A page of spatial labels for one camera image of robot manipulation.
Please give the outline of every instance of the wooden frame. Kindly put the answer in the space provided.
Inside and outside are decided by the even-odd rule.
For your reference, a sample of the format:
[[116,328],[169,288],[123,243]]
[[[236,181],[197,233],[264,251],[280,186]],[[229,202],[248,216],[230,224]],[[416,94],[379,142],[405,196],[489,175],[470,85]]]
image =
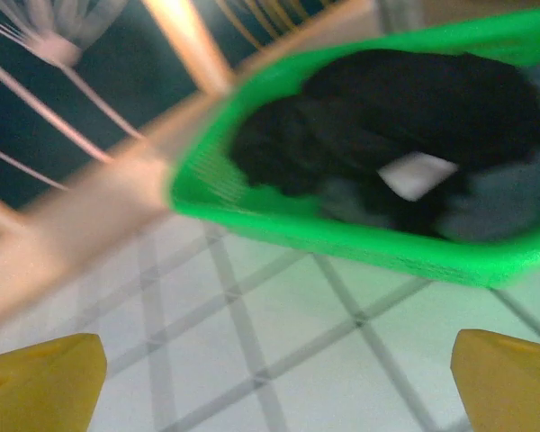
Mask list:
[[[154,8],[153,14],[161,14],[160,8],[166,7],[158,0],[144,1]],[[94,163],[72,175],[67,182],[70,192],[53,191],[39,198],[24,210],[21,231],[13,225],[18,216],[3,209],[2,222],[8,221],[4,228],[15,232],[0,235],[0,319],[79,273],[109,247],[168,212],[163,187],[171,176],[171,160],[187,147],[234,80],[245,79],[294,50],[380,34],[374,0],[346,0],[247,59],[234,77],[225,60],[220,61],[221,54],[212,37],[204,33],[203,24],[188,43],[207,45],[200,51],[205,57],[192,57],[192,50],[183,44],[188,33],[181,35],[172,29],[178,23],[171,15],[173,10],[168,7],[169,14],[157,21],[176,51],[185,52],[184,63],[204,93],[190,96],[143,128],[146,141],[126,139],[116,146],[111,152],[114,163]]]

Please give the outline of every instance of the white tag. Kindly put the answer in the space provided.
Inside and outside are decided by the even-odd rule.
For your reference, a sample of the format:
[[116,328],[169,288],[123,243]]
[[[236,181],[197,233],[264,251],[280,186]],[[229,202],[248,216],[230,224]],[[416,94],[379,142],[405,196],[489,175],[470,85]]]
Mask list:
[[417,201],[458,170],[458,166],[425,153],[410,153],[378,170],[400,197]]

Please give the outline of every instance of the tiled floor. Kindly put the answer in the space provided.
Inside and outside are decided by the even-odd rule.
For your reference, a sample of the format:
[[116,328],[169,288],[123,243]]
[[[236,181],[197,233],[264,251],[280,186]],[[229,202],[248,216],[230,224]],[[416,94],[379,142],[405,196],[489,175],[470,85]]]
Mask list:
[[465,432],[468,328],[540,342],[540,273],[478,290],[173,216],[2,326],[0,352],[100,334],[92,432]]

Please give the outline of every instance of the plastic basket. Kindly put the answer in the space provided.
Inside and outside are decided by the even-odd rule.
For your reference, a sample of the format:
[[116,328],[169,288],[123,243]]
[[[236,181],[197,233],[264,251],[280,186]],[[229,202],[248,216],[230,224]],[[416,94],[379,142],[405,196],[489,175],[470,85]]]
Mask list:
[[515,65],[540,61],[540,9],[437,27],[379,40],[305,52],[250,78],[195,142],[169,187],[181,213],[238,234],[315,253],[480,287],[500,287],[540,266],[540,229],[490,245],[455,244],[400,232],[323,220],[315,198],[292,199],[272,188],[248,188],[225,153],[233,131],[258,106],[295,93],[312,71],[347,53],[373,48],[471,52]]

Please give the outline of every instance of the yellow object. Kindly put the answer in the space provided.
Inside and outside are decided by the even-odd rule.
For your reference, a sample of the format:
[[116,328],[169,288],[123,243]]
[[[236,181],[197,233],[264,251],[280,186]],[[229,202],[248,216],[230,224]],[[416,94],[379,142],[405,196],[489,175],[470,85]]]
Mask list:
[[105,376],[96,335],[0,355],[0,432],[85,432]]
[[452,372],[474,432],[540,432],[540,345],[458,333]]

